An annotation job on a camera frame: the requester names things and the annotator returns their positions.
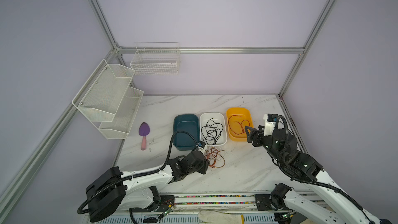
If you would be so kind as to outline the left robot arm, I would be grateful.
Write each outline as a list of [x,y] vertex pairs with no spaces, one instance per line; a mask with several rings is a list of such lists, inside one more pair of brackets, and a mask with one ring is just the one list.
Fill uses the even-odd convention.
[[194,141],[188,155],[171,158],[169,148],[161,166],[141,171],[120,171],[112,167],[86,188],[86,200],[77,214],[88,214],[90,222],[106,219],[114,212],[127,208],[130,212],[153,212],[162,202],[159,191],[168,184],[184,180],[193,173],[206,174],[209,160],[205,156],[203,141]]

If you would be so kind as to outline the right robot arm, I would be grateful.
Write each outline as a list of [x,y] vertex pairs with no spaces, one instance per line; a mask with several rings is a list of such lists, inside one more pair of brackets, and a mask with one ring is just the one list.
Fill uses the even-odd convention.
[[274,210],[290,209],[317,224],[388,224],[367,211],[346,193],[323,166],[309,154],[298,150],[297,139],[282,115],[267,114],[258,128],[244,127],[248,143],[263,147],[272,162],[291,181],[304,184],[329,207],[326,209],[305,199],[292,187],[278,183],[267,204]]

